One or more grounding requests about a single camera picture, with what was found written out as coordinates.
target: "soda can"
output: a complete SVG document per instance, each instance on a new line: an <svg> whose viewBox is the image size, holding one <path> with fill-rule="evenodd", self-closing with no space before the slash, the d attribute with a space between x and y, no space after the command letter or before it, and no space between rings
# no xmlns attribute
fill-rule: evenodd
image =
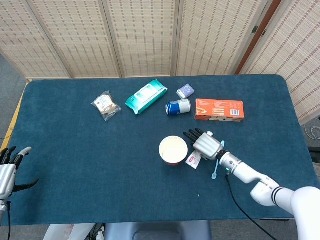
<svg viewBox="0 0 320 240"><path fill-rule="evenodd" d="M191 103L189 99L179 101L170 101L165 105L165 111L168 116L189 113Z"/></svg>

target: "blue table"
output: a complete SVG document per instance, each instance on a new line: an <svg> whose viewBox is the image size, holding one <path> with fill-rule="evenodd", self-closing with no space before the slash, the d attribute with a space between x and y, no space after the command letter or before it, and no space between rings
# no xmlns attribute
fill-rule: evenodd
<svg viewBox="0 0 320 240"><path fill-rule="evenodd" d="M225 149L292 190L319 186L285 80L278 75L158 77L168 92L141 115L125 101L154 77L39 80L24 93L10 145L32 146L16 183L38 184L11 197L13 225L243 219L221 167L202 160L164 164L162 139L200 128ZM167 116L177 89L195 89L192 110ZM122 107L108 122L90 103L109 90ZM243 122L194 119L195 99L242 100ZM252 218L288 218L250 197L255 183L230 177L235 198Z"/></svg>

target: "white paper cup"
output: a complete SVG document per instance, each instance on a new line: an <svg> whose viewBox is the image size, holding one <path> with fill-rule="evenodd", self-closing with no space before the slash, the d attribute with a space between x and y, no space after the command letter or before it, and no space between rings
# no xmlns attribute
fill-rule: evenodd
<svg viewBox="0 0 320 240"><path fill-rule="evenodd" d="M188 154L186 142L178 136L168 136L159 145L159 154L166 164L178 165Z"/></svg>

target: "gray carpet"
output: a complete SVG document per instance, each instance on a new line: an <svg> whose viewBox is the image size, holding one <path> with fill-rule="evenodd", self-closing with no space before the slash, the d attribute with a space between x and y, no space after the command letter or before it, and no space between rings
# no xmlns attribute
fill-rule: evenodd
<svg viewBox="0 0 320 240"><path fill-rule="evenodd" d="M0 55L0 138L4 138L24 91L26 79Z"/></svg>
<svg viewBox="0 0 320 240"><path fill-rule="evenodd" d="M0 137L7 132L15 112L26 80L0 55ZM298 239L295 220L288 222L258 221L278 240ZM11 240L42 240L48 225L14 226L11 229ZM211 221L214 240L268 240L265 233L249 220L215 220ZM8 227L0 228L0 240L6 240Z"/></svg>

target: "teal package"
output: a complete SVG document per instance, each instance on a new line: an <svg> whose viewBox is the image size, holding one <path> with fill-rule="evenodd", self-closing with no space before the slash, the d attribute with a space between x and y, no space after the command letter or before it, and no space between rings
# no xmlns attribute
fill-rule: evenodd
<svg viewBox="0 0 320 240"><path fill-rule="evenodd" d="M129 108L134 111L134 114L141 114L156 100L161 98L167 92L168 88L163 86L158 79L152 80L134 95L129 97L125 102Z"/></svg>

